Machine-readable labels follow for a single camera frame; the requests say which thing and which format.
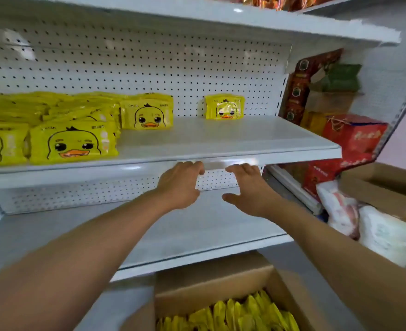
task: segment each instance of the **left hand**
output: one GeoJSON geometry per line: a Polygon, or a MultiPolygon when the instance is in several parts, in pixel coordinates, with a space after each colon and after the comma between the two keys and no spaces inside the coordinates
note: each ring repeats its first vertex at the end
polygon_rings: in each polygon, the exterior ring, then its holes
{"type": "Polygon", "coordinates": [[[195,185],[198,176],[204,172],[201,161],[179,162],[162,174],[156,191],[165,197],[170,210],[187,208],[200,196],[200,191],[195,189],[195,185]]]}

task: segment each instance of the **hand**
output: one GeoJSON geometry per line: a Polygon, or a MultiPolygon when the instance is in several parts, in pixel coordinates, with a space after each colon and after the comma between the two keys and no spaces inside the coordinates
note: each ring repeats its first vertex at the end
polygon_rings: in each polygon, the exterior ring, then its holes
{"type": "Polygon", "coordinates": [[[232,165],[226,172],[235,174],[240,195],[223,194],[223,200],[248,215],[268,218],[281,196],[264,181],[259,168],[249,164],[232,165]]]}
{"type": "Polygon", "coordinates": [[[197,200],[200,191],[195,185],[202,174],[204,165],[201,161],[179,162],[162,174],[156,190],[165,197],[170,211],[187,208],[197,200]]]}

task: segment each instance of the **person's right arm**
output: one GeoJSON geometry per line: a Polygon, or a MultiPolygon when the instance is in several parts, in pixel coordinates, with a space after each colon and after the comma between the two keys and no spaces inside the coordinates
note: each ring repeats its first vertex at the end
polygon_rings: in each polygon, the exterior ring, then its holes
{"type": "Polygon", "coordinates": [[[280,226],[368,330],[406,330],[406,269],[344,236],[278,195],[256,166],[233,165],[240,195],[223,200],[280,226]]]}

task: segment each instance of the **person's left arm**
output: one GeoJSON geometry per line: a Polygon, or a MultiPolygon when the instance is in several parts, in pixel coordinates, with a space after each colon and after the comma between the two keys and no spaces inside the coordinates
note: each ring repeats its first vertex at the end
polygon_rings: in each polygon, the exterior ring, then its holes
{"type": "Polygon", "coordinates": [[[145,232],[193,204],[203,164],[165,172],[156,189],[92,219],[0,271],[0,330],[72,330],[145,232]]]}

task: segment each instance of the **white plastic bag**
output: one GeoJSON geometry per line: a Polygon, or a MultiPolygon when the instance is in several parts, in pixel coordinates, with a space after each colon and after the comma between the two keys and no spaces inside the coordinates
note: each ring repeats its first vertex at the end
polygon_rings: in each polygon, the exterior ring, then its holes
{"type": "Polygon", "coordinates": [[[358,201],[343,195],[336,180],[317,184],[316,191],[329,213],[328,225],[350,238],[358,237],[358,201]]]}
{"type": "Polygon", "coordinates": [[[359,242],[395,264],[406,266],[406,222],[371,205],[359,210],[359,242]]]}

